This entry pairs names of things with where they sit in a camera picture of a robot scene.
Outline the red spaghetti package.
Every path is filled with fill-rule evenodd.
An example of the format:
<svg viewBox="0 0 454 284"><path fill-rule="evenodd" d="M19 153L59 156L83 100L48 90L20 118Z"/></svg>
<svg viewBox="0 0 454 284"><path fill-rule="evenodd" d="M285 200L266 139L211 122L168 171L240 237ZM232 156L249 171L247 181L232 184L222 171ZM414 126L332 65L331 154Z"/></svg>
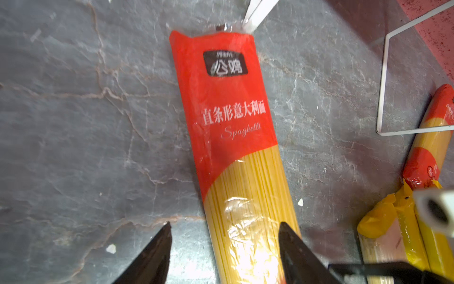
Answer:
<svg viewBox="0 0 454 284"><path fill-rule="evenodd" d="M454 89L439 87L425 112L421 129L454 124ZM453 131L417 134L403 170L403 179L413 190L430 188L439 179Z"/></svg>
<svg viewBox="0 0 454 284"><path fill-rule="evenodd" d="M299 225L254 37L169 42L203 208L223 284L283 284L279 227Z"/></svg>

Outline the yellow pasta package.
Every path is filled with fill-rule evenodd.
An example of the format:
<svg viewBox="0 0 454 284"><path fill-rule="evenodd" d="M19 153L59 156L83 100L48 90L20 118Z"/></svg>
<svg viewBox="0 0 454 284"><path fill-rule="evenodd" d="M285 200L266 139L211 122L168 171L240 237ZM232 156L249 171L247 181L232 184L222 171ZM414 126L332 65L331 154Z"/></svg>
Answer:
<svg viewBox="0 0 454 284"><path fill-rule="evenodd" d="M431 181L428 188L443 189L438 181ZM422 233L426 253L429 259L429 265L432 272L437 273L450 281L454 280L454 248L450 242L454 238L447 237L431 229L424 223L419 216L416 208L416 215Z"/></svg>
<svg viewBox="0 0 454 284"><path fill-rule="evenodd" d="M407 262L424 271L430 265L409 199L396 207L395 194L378 202L359 222L357 232L365 263Z"/></svg>

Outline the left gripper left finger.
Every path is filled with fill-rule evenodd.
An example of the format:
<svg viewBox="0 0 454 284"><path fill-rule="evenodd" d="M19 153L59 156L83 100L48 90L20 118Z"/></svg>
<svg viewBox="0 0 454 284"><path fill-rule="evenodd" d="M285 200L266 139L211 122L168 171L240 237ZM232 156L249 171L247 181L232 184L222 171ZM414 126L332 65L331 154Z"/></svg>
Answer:
<svg viewBox="0 0 454 284"><path fill-rule="evenodd" d="M113 284L165 284L171 245L171 224L166 222Z"/></svg>

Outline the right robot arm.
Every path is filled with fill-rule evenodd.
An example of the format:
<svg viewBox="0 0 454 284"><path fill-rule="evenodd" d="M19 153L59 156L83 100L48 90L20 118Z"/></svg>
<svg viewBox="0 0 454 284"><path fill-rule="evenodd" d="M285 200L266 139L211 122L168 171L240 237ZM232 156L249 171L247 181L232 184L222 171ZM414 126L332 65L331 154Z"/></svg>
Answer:
<svg viewBox="0 0 454 284"><path fill-rule="evenodd" d="M434 231L454 237L454 190L421 189L413 192L415 205L424 223Z"/></svg>

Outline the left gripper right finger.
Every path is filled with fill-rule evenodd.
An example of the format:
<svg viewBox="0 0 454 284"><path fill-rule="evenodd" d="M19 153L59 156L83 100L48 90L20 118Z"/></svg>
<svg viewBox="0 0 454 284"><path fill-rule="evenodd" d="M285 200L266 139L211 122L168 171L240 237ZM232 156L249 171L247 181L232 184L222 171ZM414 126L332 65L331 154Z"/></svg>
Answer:
<svg viewBox="0 0 454 284"><path fill-rule="evenodd" d="M286 222L280 223L279 247L286 284L340 283Z"/></svg>

